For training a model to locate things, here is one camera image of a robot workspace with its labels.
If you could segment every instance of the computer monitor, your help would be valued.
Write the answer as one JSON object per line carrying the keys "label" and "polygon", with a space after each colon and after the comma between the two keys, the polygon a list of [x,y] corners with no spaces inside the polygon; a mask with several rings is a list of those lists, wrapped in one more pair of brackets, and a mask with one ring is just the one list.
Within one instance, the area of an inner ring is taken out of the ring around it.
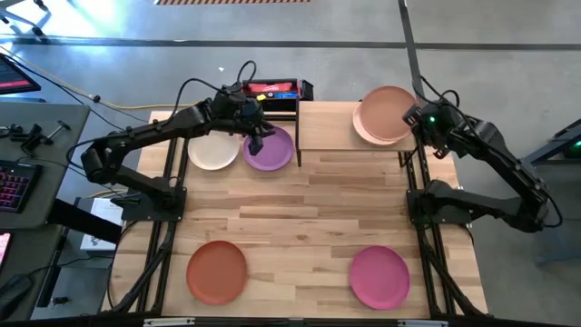
{"label": "computer monitor", "polygon": [[40,91],[40,85],[0,54],[0,95]]}

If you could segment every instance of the gray desk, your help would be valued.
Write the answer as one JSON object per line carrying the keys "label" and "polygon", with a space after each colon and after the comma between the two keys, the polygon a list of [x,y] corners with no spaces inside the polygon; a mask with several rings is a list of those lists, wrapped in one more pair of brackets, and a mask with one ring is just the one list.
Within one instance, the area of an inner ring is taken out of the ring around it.
{"label": "gray desk", "polygon": [[[39,124],[43,128],[43,134],[53,131],[57,127],[57,120],[69,124],[71,131],[61,131],[54,138],[53,145],[40,145],[34,151],[40,158],[66,164],[65,153],[78,142],[89,115],[89,108],[70,104],[0,102],[0,113],[0,125],[20,124],[26,132],[33,124]],[[25,156],[19,146],[19,143],[10,142],[7,138],[0,139],[2,149],[0,159],[16,160]],[[46,225],[44,222],[61,186],[65,173],[64,167],[54,163],[27,162],[41,164],[44,170],[27,206],[21,213],[0,212],[1,231],[10,232],[13,235],[4,265],[0,270],[0,284],[15,274],[29,273],[36,268],[50,265],[54,259],[54,250],[63,233],[62,226]],[[10,316],[9,321],[30,319],[46,275],[47,270],[34,274],[32,290]]]}
{"label": "gray desk", "polygon": [[[89,108],[78,104],[33,104],[0,102],[0,125],[19,124],[28,132],[33,124],[43,128],[48,135],[62,120],[71,126],[71,131],[61,131],[54,137],[51,146],[40,145],[34,153],[41,159],[67,164],[66,151],[75,145],[89,115]],[[25,154],[20,150],[20,143],[11,142],[8,138],[0,139],[0,159],[17,160]],[[1,229],[36,228],[44,225],[46,216],[51,210],[54,198],[63,181],[65,169],[61,165],[42,161],[26,160],[25,163],[41,164],[43,173],[32,192],[28,205],[21,213],[0,212]]]}
{"label": "gray desk", "polygon": [[[31,230],[13,232],[12,243],[6,253],[5,262],[0,271],[0,285],[20,273],[29,273],[34,269],[51,264],[63,227],[46,225]],[[7,321],[26,321],[36,306],[48,270],[35,273],[32,278],[34,285],[26,297],[20,302],[16,311]]]}

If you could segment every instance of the white plate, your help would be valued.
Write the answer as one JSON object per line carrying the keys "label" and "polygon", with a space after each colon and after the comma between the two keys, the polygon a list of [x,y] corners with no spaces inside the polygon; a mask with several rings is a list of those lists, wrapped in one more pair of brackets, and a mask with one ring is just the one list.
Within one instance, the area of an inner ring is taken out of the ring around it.
{"label": "white plate", "polygon": [[188,156],[193,164],[204,170],[218,170],[231,164],[240,150],[237,135],[212,131],[193,138],[188,144]]}

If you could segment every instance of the wooden shelf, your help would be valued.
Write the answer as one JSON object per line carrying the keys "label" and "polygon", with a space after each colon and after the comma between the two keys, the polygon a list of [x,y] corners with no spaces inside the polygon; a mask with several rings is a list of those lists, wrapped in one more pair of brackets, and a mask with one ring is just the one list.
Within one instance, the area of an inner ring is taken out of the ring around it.
{"label": "wooden shelf", "polygon": [[359,102],[301,101],[299,147],[310,150],[412,151],[413,136],[395,144],[376,146],[361,139],[353,128],[353,111]]}

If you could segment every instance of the plate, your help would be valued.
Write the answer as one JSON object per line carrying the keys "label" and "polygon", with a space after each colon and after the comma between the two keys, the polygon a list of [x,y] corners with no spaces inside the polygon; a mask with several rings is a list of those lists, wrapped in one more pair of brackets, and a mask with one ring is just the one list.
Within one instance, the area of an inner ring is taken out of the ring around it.
{"label": "plate", "polygon": [[375,138],[363,127],[363,124],[361,123],[361,104],[353,111],[353,127],[363,140],[371,144],[390,145],[395,143],[395,141],[383,141],[379,138]]}
{"label": "plate", "polygon": [[411,135],[402,116],[416,103],[408,91],[397,86],[381,86],[363,98],[359,118],[363,128],[376,139],[395,143]]}
{"label": "plate", "polygon": [[213,241],[190,258],[185,279],[192,295],[211,305],[232,302],[242,293],[248,276],[240,249],[225,241]]}
{"label": "plate", "polygon": [[236,135],[212,131],[196,137],[188,144],[188,156],[193,164],[204,170],[218,170],[231,164],[240,151]]}
{"label": "plate", "polygon": [[291,135],[278,126],[274,127],[274,132],[274,135],[262,139],[262,150],[254,156],[248,150],[250,138],[244,140],[244,158],[252,167],[270,172],[281,169],[292,159],[294,142]]}
{"label": "plate", "polygon": [[396,309],[408,297],[409,270],[395,251],[385,246],[370,246],[353,258],[349,282],[355,295],[369,307]]}

